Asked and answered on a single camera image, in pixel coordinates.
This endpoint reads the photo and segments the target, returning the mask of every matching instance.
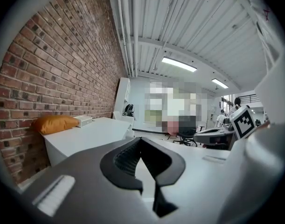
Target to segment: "railing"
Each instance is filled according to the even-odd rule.
[[[256,94],[239,96],[239,98],[241,99],[241,104],[253,103],[253,102],[259,102],[260,101]]]

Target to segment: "pipe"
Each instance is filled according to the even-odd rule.
[[[138,27],[139,27],[139,2],[140,0],[133,1],[133,26],[134,26],[134,66],[135,66],[135,77],[138,76]]]
[[[130,77],[132,77],[130,66],[129,66],[127,47],[126,47],[126,43],[125,43],[125,29],[124,29],[124,22],[123,22],[123,13],[122,13],[122,3],[121,3],[121,0],[118,0],[118,12],[119,12],[120,25],[122,27],[123,44],[124,44],[125,59],[126,59],[125,69],[128,70],[128,72],[130,74]]]
[[[129,58],[130,58],[130,64],[131,64],[131,72],[132,76],[134,76],[134,70],[133,70],[133,52],[132,52],[132,43],[131,43],[131,29],[130,29],[130,10],[129,10],[129,0],[123,0],[123,9],[124,9],[124,15],[125,15],[125,34],[127,37],[127,47],[129,51]]]

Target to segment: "white table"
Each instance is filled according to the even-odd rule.
[[[130,125],[121,120],[98,118],[82,128],[44,135],[51,166],[79,151],[125,139]]]

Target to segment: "fluorescent light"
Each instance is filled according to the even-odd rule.
[[[182,62],[179,62],[179,61],[176,61],[174,59],[170,59],[170,58],[167,58],[167,57],[164,57],[162,59],[162,62],[164,63],[167,63],[167,64],[171,64],[171,65],[175,65],[177,67],[180,67],[180,68],[183,68],[183,69],[186,69],[186,70],[189,70],[191,72],[194,72],[197,70],[197,68],[193,67],[193,66],[190,66],[188,64],[185,64],[185,63],[182,63]]]
[[[216,84],[220,85],[221,87],[227,89],[228,86],[223,84],[222,82],[218,81],[217,79],[212,79],[213,82],[215,82]]]

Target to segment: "orange pillow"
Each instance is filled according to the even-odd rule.
[[[68,115],[49,115],[38,118],[32,125],[41,134],[51,134],[71,129],[78,124],[79,120]]]

